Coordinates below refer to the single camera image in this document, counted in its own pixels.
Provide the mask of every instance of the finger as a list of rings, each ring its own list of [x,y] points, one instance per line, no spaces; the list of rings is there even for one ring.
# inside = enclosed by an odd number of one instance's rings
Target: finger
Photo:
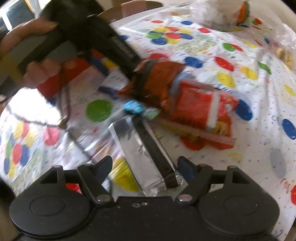
[[[10,52],[20,41],[31,34],[44,34],[54,28],[58,23],[49,22],[42,18],[33,19],[27,23],[20,24],[10,31],[0,42],[0,59]]]
[[[41,68],[46,72],[47,76],[52,77],[59,73],[61,66],[51,59],[46,59],[41,64]]]
[[[36,62],[28,64],[27,76],[30,79],[24,79],[24,81],[28,81],[27,83],[25,82],[25,86],[30,88],[36,88],[39,84],[45,82],[49,78],[49,75],[43,66]]]
[[[77,63],[74,59],[68,60],[64,63],[64,68],[65,69],[73,69],[77,66]]]

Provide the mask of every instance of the red polka dot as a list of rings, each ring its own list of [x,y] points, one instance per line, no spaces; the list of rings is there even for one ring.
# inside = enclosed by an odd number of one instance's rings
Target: red polka dot
[[[168,60],[169,58],[162,53],[153,53],[149,56],[150,59],[163,59],[163,60]]]
[[[258,28],[257,26],[252,26],[253,28],[255,28],[255,29],[258,29],[258,30],[261,30],[260,28]]]
[[[12,161],[14,164],[18,164],[20,162],[21,155],[22,155],[22,146],[19,143],[17,143],[15,144],[12,150]]]
[[[255,40],[255,42],[259,45],[259,46],[263,46],[260,42],[258,42],[257,40]]]
[[[223,69],[227,69],[231,72],[234,71],[233,65],[231,63],[229,63],[228,61],[226,61],[225,59],[222,59],[220,57],[215,57],[215,62],[217,63],[217,65],[219,65]]]
[[[24,122],[24,127],[22,129],[22,138],[25,138],[29,132],[29,123]]]
[[[260,19],[255,18],[254,20],[255,20],[256,23],[258,23],[258,24],[262,24],[262,21],[261,21]]]
[[[55,145],[59,140],[59,128],[47,127],[43,133],[43,142],[47,146]]]
[[[200,32],[202,32],[202,33],[204,33],[204,34],[208,34],[208,33],[211,32],[211,31],[208,30],[207,28],[199,28],[198,31],[200,31]]]
[[[161,20],[153,20],[152,22],[153,23],[163,23],[163,21],[161,21]]]
[[[190,150],[201,150],[205,146],[205,142],[202,140],[191,141],[188,137],[180,137],[184,146],[186,146]]]
[[[296,185],[293,187],[291,191],[291,202],[296,205]]]
[[[243,52],[243,49],[235,44],[230,44],[232,47],[236,48],[238,51]]]
[[[177,27],[166,27],[169,31],[176,32],[179,29]]]
[[[182,38],[181,35],[175,34],[175,33],[166,33],[165,36],[170,39],[181,39]]]

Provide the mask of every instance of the table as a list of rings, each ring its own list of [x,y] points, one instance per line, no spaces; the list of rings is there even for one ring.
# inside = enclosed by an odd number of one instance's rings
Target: table
[[[164,9],[129,23],[120,20],[114,26],[120,26],[117,31],[142,57],[161,56],[186,63],[186,71],[198,81],[232,92],[248,113],[237,111],[233,115],[237,142],[229,150],[204,147],[192,151],[171,132],[153,126],[154,132],[174,162],[182,155],[195,164],[206,163],[215,169],[236,165],[246,172],[277,200],[281,214],[274,235],[284,240],[296,216],[296,76],[269,51],[271,27],[262,20],[250,17],[234,33],[221,33],[193,23],[184,9],[178,11]],[[127,80],[117,67],[107,59],[102,61],[112,71],[109,81],[124,86]],[[108,121],[92,122],[92,117],[85,115],[89,104],[97,99],[112,102],[113,115],[122,110],[123,103],[96,91],[103,81],[102,74],[89,68],[70,82],[73,111],[69,125],[94,162],[105,155],[113,157],[117,168],[111,177],[118,192],[139,195],[131,179],[120,178],[122,173],[129,178],[131,175],[105,131]],[[56,122],[58,112],[36,91],[29,92],[20,91],[11,102],[12,109],[27,119],[38,117]],[[0,125],[0,160],[4,160],[0,162],[0,175],[16,193],[52,165],[69,169],[88,162],[62,130],[18,122],[7,111],[1,116]]]

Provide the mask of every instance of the silver foil bag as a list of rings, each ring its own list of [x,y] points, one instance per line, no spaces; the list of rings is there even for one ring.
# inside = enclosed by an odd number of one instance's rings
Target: silver foil bag
[[[122,115],[109,130],[146,196],[182,184],[183,177],[141,116]]]

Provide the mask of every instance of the green polka dot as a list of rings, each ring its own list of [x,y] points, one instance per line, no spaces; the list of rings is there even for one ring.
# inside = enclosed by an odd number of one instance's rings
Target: green polka dot
[[[112,111],[112,104],[106,100],[95,100],[87,105],[86,116],[93,122],[106,120]]]
[[[156,33],[156,32],[155,33],[149,32],[147,34],[147,37],[150,38],[150,39],[158,39],[158,38],[160,38],[162,36],[163,36],[162,34]]]
[[[10,158],[11,152],[12,152],[12,143],[11,141],[8,141],[6,144],[5,157]]]
[[[258,62],[259,68],[265,70],[268,74],[271,74],[270,68],[263,63]]]
[[[223,48],[225,48],[225,49],[228,50],[228,51],[231,51],[231,52],[235,51],[235,47],[233,47],[233,46],[232,46],[231,44],[229,44],[229,43],[223,43],[222,45],[223,45]]]

